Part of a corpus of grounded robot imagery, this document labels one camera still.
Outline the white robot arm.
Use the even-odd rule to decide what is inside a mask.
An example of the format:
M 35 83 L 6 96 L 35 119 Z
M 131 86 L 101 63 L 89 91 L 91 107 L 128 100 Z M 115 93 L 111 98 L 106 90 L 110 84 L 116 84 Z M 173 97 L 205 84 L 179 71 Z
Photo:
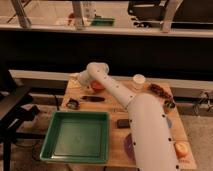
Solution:
M 105 89 L 127 110 L 136 167 L 140 171 L 180 171 L 172 136 L 163 107 L 148 93 L 136 94 L 108 75 L 106 63 L 91 62 L 78 75 L 86 86 L 92 80 Z

